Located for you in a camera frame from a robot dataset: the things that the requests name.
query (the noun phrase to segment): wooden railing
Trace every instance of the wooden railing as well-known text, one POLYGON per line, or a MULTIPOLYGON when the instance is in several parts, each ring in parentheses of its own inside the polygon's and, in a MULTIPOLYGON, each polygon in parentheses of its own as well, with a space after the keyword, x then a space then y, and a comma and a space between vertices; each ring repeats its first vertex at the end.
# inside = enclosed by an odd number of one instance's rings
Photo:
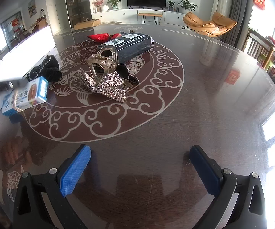
POLYGON ((242 50, 255 58, 265 70, 271 63, 275 65, 275 46, 253 29, 249 29, 242 50))

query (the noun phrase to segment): red sign with chinese characters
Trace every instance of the red sign with chinese characters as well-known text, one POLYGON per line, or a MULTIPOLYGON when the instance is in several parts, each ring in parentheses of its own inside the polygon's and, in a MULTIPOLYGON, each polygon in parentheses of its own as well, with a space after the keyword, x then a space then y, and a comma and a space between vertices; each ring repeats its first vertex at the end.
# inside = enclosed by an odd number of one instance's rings
POLYGON ((254 0, 254 4, 260 9, 265 9, 265 0, 254 0))
POLYGON ((18 19, 14 19, 14 20, 11 22, 11 24, 12 24, 12 27, 14 27, 14 26, 16 26, 16 25, 19 24, 19 20, 18 20, 18 19))
POLYGON ((232 69, 230 70, 227 78, 225 79, 225 82, 228 84, 234 85, 239 77, 240 77, 240 72, 232 69))

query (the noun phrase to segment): blue textured pad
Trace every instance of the blue textured pad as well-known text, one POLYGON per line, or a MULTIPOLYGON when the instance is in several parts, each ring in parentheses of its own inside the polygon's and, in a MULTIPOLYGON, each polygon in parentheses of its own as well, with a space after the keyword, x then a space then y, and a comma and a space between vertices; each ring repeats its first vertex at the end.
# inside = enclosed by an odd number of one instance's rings
POLYGON ((85 145, 60 179, 60 191, 64 197, 73 192, 90 158, 91 149, 85 145))
POLYGON ((219 177, 215 174, 210 164, 196 147, 190 149, 189 158, 207 189, 207 192, 214 196, 218 195, 220 193, 219 177))

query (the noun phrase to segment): circular table pattern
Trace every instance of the circular table pattern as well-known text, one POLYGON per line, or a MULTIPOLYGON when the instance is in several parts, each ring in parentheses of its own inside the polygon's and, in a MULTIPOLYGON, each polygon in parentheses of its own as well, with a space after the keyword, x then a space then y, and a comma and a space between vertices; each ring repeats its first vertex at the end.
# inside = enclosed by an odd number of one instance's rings
POLYGON ((127 92, 127 104, 83 86, 76 75, 84 59, 97 52, 87 40, 59 53, 63 73, 49 84, 47 102, 24 111, 30 127, 40 135, 62 142, 89 142, 130 131, 163 112, 178 96, 184 69, 168 48, 154 43, 152 49, 127 64, 129 73, 140 80, 127 92))

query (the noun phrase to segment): gray curtain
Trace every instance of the gray curtain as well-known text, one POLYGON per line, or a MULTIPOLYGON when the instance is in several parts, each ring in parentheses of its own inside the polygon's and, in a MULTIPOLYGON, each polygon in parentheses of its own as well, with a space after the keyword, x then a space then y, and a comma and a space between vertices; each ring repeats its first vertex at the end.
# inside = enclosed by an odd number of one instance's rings
POLYGON ((237 25, 221 37, 223 42, 232 46, 237 45, 245 19, 247 2, 248 0, 232 0, 229 18, 237 21, 237 25))

